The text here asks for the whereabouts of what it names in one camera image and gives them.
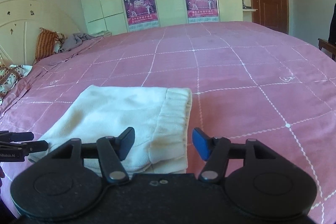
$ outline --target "gray blanket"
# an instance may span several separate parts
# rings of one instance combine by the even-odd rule
[[[58,50],[58,53],[61,52],[68,52],[70,50],[72,50],[73,48],[78,47],[79,45],[81,45],[83,43],[83,41],[85,40],[90,40],[93,39],[95,37],[92,37],[91,35],[87,34],[87,33],[74,33],[72,35],[70,35],[63,43],[62,47]]]

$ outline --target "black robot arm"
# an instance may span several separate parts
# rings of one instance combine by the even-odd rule
[[[315,200],[314,180],[255,139],[232,144],[199,128],[193,144],[206,164],[194,174],[134,174],[121,165],[134,143],[128,128],[96,144],[71,139],[11,184],[22,215],[15,224],[239,223],[303,224]],[[102,177],[83,166],[98,159]],[[225,176],[230,159],[244,166]]]

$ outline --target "poster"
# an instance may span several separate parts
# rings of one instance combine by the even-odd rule
[[[130,31],[158,27],[155,0],[124,0]]]
[[[185,0],[189,23],[218,21],[217,0]]]

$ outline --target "white grid pattern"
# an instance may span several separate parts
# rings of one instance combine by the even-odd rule
[[[196,61],[196,65],[197,65],[197,66],[196,66],[196,67],[188,67],[188,68],[197,68],[197,92],[194,93],[194,94],[196,94],[197,97],[198,97],[198,106],[199,106],[199,116],[200,116],[200,119],[201,119],[201,120],[200,120],[201,128],[203,129],[203,115],[202,115],[202,107],[201,107],[201,99],[200,99],[200,95],[201,95],[201,94],[203,94],[203,93],[208,93],[208,92],[212,92],[212,91],[218,91],[218,90],[258,88],[258,89],[263,93],[263,95],[266,97],[266,99],[267,99],[268,102],[271,104],[271,106],[276,110],[276,112],[278,113],[278,115],[280,115],[280,117],[282,118],[282,120],[283,120],[283,122],[284,122],[285,125],[282,126],[282,127],[278,127],[278,128],[270,128],[270,129],[265,129],[265,130],[256,131],[256,132],[252,132],[252,133],[247,133],[247,134],[240,135],[240,136],[232,136],[232,137],[230,137],[230,139],[236,139],[236,138],[241,138],[241,137],[247,137],[247,136],[251,136],[251,135],[256,135],[256,134],[258,134],[258,133],[269,132],[269,131],[277,131],[277,130],[280,130],[280,129],[283,129],[283,128],[288,128],[288,130],[291,132],[293,138],[295,139],[296,143],[297,143],[298,146],[300,147],[300,150],[302,151],[303,155],[305,156],[307,162],[308,162],[309,165],[311,166],[311,169],[312,169],[313,174],[314,174],[314,176],[315,176],[316,183],[317,183],[317,185],[318,185],[318,187],[319,187],[320,196],[321,196],[321,198],[323,198],[322,189],[321,189],[321,186],[320,186],[320,182],[319,182],[319,180],[318,180],[318,177],[317,177],[317,175],[316,175],[315,169],[314,169],[312,163],[310,162],[309,158],[307,157],[307,155],[306,155],[306,153],[305,153],[305,151],[304,151],[304,148],[303,148],[302,145],[300,144],[298,138],[296,137],[296,135],[295,135],[294,132],[292,131],[291,126],[294,125],[294,124],[298,124],[298,123],[302,123],[302,122],[306,122],[306,121],[310,121],[310,120],[313,120],[313,119],[317,119],[317,118],[323,117],[324,115],[327,115],[328,113],[331,113],[331,112],[334,112],[334,113],[335,113],[335,111],[332,110],[332,108],[331,108],[325,101],[321,100],[318,96],[316,96],[316,95],[314,94],[314,92],[313,92],[311,89],[309,89],[308,86],[305,85],[305,84],[304,84],[303,82],[301,82],[300,80],[299,80],[299,82],[287,82],[287,83],[279,82],[279,83],[272,83],[272,84],[258,85],[258,84],[256,83],[256,81],[252,78],[251,74],[248,72],[248,70],[247,70],[247,68],[246,68],[246,65],[248,65],[248,64],[247,64],[247,63],[245,64],[245,63],[241,60],[241,58],[238,56],[238,54],[235,52],[235,50],[234,50],[234,48],[236,48],[236,47],[255,47],[255,46],[234,46],[234,47],[233,47],[233,46],[230,46],[229,43],[228,43],[226,40],[224,40],[224,39],[221,38],[221,39],[228,45],[227,47],[216,47],[216,48],[209,48],[209,49],[194,49],[194,46],[193,46],[193,43],[192,43],[192,39],[191,39],[191,37],[188,35],[188,31],[187,31],[186,28],[185,28],[185,32],[186,32],[186,36],[188,37],[188,39],[189,39],[189,41],[190,41],[190,43],[191,43],[191,45],[192,45],[192,50],[157,53],[158,46],[159,46],[160,42],[164,39],[164,36],[165,36],[165,33],[166,33],[166,29],[165,29],[164,34],[163,34],[162,38],[159,40],[159,42],[157,43],[155,52],[154,52],[153,54],[145,54],[145,55],[138,55],[138,56],[132,56],[132,57],[126,57],[126,58],[123,58],[123,56],[125,55],[125,52],[124,52],[120,59],[115,59],[115,60],[109,60],[109,61],[105,61],[105,62],[95,63],[95,61],[100,57],[100,56],[98,56],[92,64],[101,64],[101,63],[106,63],[106,62],[111,62],[111,61],[116,61],[116,60],[117,60],[118,62],[117,62],[117,64],[115,65],[115,67],[114,67],[112,73],[110,74],[110,77],[109,77],[109,78],[107,78],[107,79],[106,79],[106,78],[97,78],[96,80],[99,80],[99,79],[102,79],[102,80],[103,80],[103,79],[105,79],[105,82],[106,82],[106,81],[107,81],[108,79],[110,79],[110,78],[118,78],[118,77],[131,76],[131,75],[141,75],[141,74],[144,74],[144,75],[145,75],[145,74],[147,74],[147,77],[145,78],[144,82],[142,83],[142,86],[143,86],[144,83],[146,82],[146,80],[148,79],[148,77],[149,77],[151,71],[152,71],[152,67],[153,67],[153,64],[154,64],[155,56],[156,56],[156,55],[159,55],[159,54],[166,54],[166,53],[191,52],[191,51],[192,51],[192,52],[194,53],[194,57],[195,57],[195,61]],[[277,59],[274,55],[272,55],[272,54],[267,50],[267,47],[268,47],[268,46],[261,46],[261,45],[259,45],[258,47],[263,47],[264,49],[266,49],[266,51],[267,51],[271,56],[273,56],[273,58],[275,58],[275,59],[276,59],[279,63],[281,63],[284,67],[286,67],[286,66],[285,66],[279,59]],[[241,64],[240,64],[240,65],[233,64],[233,65],[207,65],[207,66],[199,66],[199,63],[198,63],[198,60],[197,60],[197,56],[196,56],[196,53],[195,53],[196,51],[214,50],[214,49],[219,49],[219,48],[230,48],[230,49],[233,51],[233,53],[239,58]],[[311,64],[306,58],[304,58],[298,51],[296,51],[296,52],[297,52],[297,53],[298,53],[298,54],[299,54],[299,55],[300,55],[306,62],[308,62],[310,65],[314,66],[314,65]],[[151,68],[150,68],[150,70],[149,70],[147,73],[144,73],[144,72],[143,72],[143,73],[135,73],[135,74],[129,74],[129,75],[122,75],[122,76],[112,76],[112,75],[113,75],[113,72],[115,71],[115,69],[116,69],[116,67],[117,67],[117,65],[118,65],[118,63],[119,63],[121,60],[124,60],[124,59],[130,59],[130,58],[135,58],[135,57],[148,56],[148,55],[153,55],[153,61],[152,61]],[[90,64],[90,66],[89,66],[89,67],[87,68],[87,70],[83,73],[83,75],[90,69],[90,67],[92,66],[92,64]],[[213,89],[213,90],[207,90],[207,91],[204,91],[204,92],[200,92],[200,75],[199,75],[200,67],[211,67],[211,66],[243,66],[244,69],[245,69],[245,71],[246,71],[246,73],[249,75],[250,79],[254,82],[255,86],[244,86],[244,87],[225,88],[225,89]],[[183,70],[183,69],[188,69],[188,68],[178,68],[178,69],[171,69],[171,70]],[[52,76],[53,73],[59,73],[59,72],[61,72],[61,71],[62,71],[62,70],[51,72],[51,73],[48,75],[48,77],[46,78],[46,80],[48,80],[48,79]],[[164,72],[164,71],[170,71],[170,70],[161,70],[161,71],[156,71],[156,72]],[[328,80],[336,79],[336,77],[335,77],[335,78],[330,78],[330,79],[328,79],[328,78],[326,77],[326,75],[325,75],[322,71],[320,71],[320,72],[325,76],[325,79],[324,79],[324,80],[319,80],[319,81],[314,81],[314,82],[323,82],[323,81],[328,81]],[[289,124],[289,123],[285,120],[285,118],[283,117],[283,115],[282,115],[282,114],[278,111],[278,109],[275,107],[275,105],[271,102],[271,100],[268,98],[268,96],[266,95],[266,93],[264,92],[264,90],[262,89],[262,87],[263,87],[263,86],[267,86],[267,85],[290,85],[290,84],[294,84],[294,83],[301,83],[301,84],[304,84],[304,85],[305,85],[305,86],[312,92],[312,94],[313,94],[315,97],[317,97],[319,100],[321,100],[322,102],[324,102],[324,103],[330,108],[330,111],[327,112],[327,113],[324,113],[324,114],[322,114],[322,115],[316,116],[316,117],[303,119],[303,120],[301,120],[301,121],[297,121],[297,122],[293,122],[293,123]],[[42,88],[43,84],[44,84],[44,83],[42,83],[42,84],[37,88],[37,90],[39,90],[40,88]],[[48,88],[49,88],[49,87],[55,87],[55,86],[62,86],[62,85],[68,85],[68,84],[50,85],[50,86],[48,86]],[[67,103],[67,104],[72,103],[71,101],[70,101],[70,102],[68,102],[68,101],[57,101],[57,99],[55,99],[53,102],[52,102],[52,101],[39,101],[39,102],[36,101],[36,102],[27,102],[27,103],[25,103],[25,102],[22,102],[22,101],[21,101],[20,104],[48,103],[48,104],[50,104],[50,105],[46,108],[46,110],[45,110],[45,112],[46,112],[46,111],[48,110],[48,108],[49,108],[52,104],[54,104],[54,103]],[[34,124],[33,124],[33,126],[31,126],[30,129],[32,129],[32,128],[34,127],[34,125],[35,125],[39,120],[40,120],[40,119],[38,119],[37,121],[35,121]],[[14,127],[16,127],[16,128],[18,128],[19,130],[23,130],[23,131],[26,130],[26,129],[23,129],[23,128],[19,128],[19,127],[17,127],[17,126],[14,125],[14,124],[11,124],[11,125],[14,126]],[[7,179],[9,179],[10,181],[12,181],[12,179],[11,179],[6,173],[5,173],[5,176],[6,176]],[[333,191],[332,193],[330,193],[327,197],[323,198],[323,200],[324,200],[324,201],[327,201],[327,200],[328,200],[330,197],[332,197],[335,193],[336,193],[336,190]],[[323,222],[324,222],[324,203],[319,202],[319,203],[313,205],[311,209],[318,208],[318,207],[320,207],[320,205],[321,205],[321,210],[322,210],[322,221],[321,221],[321,223],[323,223]]]

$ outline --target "orange striped pillow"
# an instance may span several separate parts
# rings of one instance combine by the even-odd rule
[[[39,62],[41,59],[46,58],[54,53],[55,42],[58,38],[56,32],[40,28],[41,33],[37,38],[35,60]]]

